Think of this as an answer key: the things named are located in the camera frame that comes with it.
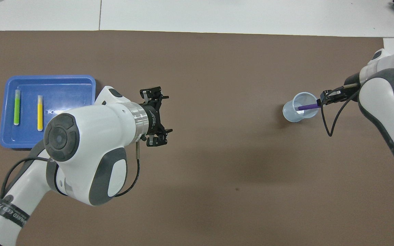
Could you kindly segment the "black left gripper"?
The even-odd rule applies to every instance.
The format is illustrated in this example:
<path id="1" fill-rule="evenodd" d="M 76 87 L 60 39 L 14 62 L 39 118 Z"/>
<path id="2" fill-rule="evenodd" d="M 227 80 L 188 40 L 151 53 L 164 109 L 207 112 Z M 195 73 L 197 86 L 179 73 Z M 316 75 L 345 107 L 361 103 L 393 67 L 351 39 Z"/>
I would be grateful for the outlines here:
<path id="1" fill-rule="evenodd" d="M 144 99 L 142 108 L 147 114 L 149 125 L 146 133 L 146 146 L 158 147 L 168 143 L 167 136 L 173 129 L 165 129 L 160 120 L 161 102 L 151 102 L 155 100 L 168 99 L 169 96 L 163 95 L 161 87 L 153 87 L 148 89 L 141 89 L 140 96 Z"/>

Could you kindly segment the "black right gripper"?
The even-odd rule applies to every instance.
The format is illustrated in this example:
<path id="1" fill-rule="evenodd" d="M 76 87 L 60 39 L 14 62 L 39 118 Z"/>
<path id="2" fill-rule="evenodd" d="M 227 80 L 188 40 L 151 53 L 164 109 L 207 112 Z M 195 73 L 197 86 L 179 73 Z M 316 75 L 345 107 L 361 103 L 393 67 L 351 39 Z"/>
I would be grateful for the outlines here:
<path id="1" fill-rule="evenodd" d="M 317 107 L 322 108 L 331 103 L 346 101 L 359 89 L 358 84 L 347 84 L 334 90 L 324 90 L 316 100 Z"/>

